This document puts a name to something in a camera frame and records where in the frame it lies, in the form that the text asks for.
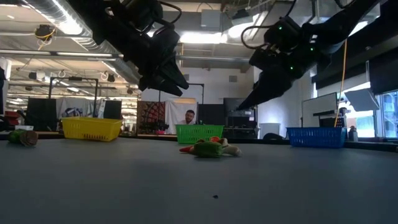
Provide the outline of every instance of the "table surface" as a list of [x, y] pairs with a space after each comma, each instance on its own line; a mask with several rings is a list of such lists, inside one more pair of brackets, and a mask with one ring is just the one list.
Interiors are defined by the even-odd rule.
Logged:
[[239, 147], [200, 159], [168, 141], [0, 141], [0, 223], [398, 222], [398, 154]]

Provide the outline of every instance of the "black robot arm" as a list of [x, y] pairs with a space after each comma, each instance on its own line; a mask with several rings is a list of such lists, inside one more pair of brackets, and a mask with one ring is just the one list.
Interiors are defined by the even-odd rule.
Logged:
[[[97, 44], [107, 40], [131, 61], [142, 75], [139, 89], [161, 90], [181, 96], [178, 88], [188, 88], [177, 67], [175, 51], [180, 36], [174, 31], [174, 22], [181, 9], [158, 0], [67, 0], [93, 31]], [[163, 20], [161, 5], [173, 7], [180, 15], [173, 21]], [[147, 33], [154, 23], [162, 24], [153, 37]]]
[[[381, 0], [354, 0], [321, 24], [306, 23], [300, 27], [287, 16], [273, 26], [263, 27], [269, 28], [264, 34], [264, 45], [255, 50], [249, 61], [262, 72], [255, 88], [238, 109], [280, 97], [316, 64], [329, 65], [330, 55], [343, 45], [357, 23], [379, 2]], [[244, 32], [253, 28], [259, 27], [248, 27]]]

